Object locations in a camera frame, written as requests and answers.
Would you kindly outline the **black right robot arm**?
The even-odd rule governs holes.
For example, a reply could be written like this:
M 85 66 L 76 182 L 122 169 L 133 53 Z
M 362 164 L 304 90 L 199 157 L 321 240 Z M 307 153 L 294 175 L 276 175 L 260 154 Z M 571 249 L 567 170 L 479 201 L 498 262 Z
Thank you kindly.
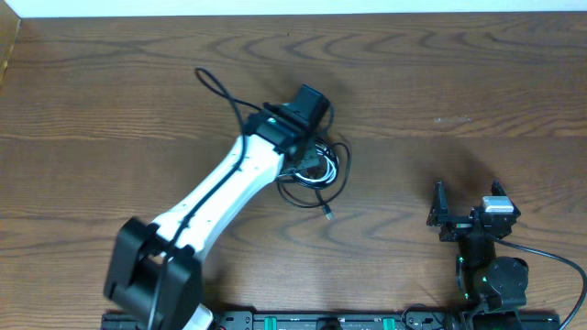
M 439 229 L 439 240 L 458 244 L 456 279 L 468 302 L 451 313 L 448 329 L 515 330 L 523 327 L 518 309 L 526 304 L 528 266 L 520 258 L 499 257 L 495 243 L 512 233 L 521 213 L 494 181 L 491 194 L 482 197 L 467 215 L 449 211 L 444 185 L 434 186 L 426 220 Z

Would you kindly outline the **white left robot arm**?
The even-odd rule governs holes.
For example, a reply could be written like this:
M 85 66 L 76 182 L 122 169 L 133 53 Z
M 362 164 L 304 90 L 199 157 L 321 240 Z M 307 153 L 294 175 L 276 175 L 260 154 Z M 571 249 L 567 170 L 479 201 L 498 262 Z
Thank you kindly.
M 207 329 L 202 266 L 250 199 L 303 157 L 321 114 L 263 110 L 241 121 L 222 161 L 186 197 L 145 224 L 130 218 L 116 235 L 104 295 L 144 329 Z

